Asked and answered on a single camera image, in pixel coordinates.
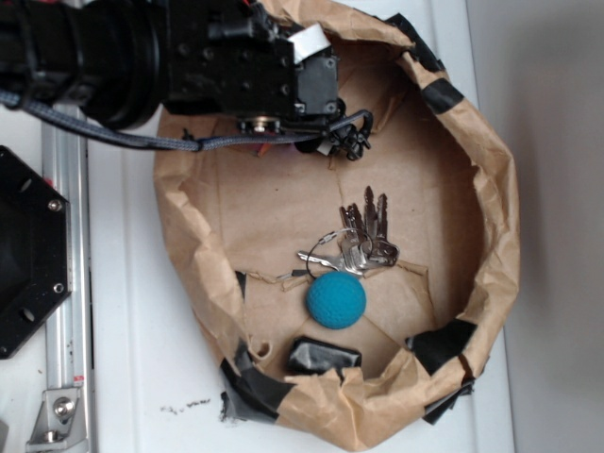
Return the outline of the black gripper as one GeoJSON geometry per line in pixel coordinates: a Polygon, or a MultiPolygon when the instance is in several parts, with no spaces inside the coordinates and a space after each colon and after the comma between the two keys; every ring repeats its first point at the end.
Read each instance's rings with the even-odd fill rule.
{"type": "MultiPolygon", "coordinates": [[[[281,25],[259,1],[169,1],[166,25],[169,112],[318,134],[337,119],[338,62],[318,24],[281,25]]],[[[354,125],[294,146],[349,160],[371,147],[354,125]]]]}

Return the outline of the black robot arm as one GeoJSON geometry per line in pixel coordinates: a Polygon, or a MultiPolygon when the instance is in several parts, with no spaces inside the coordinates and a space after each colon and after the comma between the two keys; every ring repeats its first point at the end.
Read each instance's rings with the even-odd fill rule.
{"type": "Polygon", "coordinates": [[[102,143],[192,152],[292,143],[369,147],[347,114],[319,25],[280,25],[258,1],[5,1],[1,101],[102,143]]]}

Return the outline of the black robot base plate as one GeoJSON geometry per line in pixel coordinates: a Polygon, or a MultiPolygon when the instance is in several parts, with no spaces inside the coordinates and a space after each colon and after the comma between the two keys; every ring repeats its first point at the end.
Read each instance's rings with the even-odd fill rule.
{"type": "Polygon", "coordinates": [[[69,202],[1,148],[1,358],[8,360],[70,294],[69,202]]]}

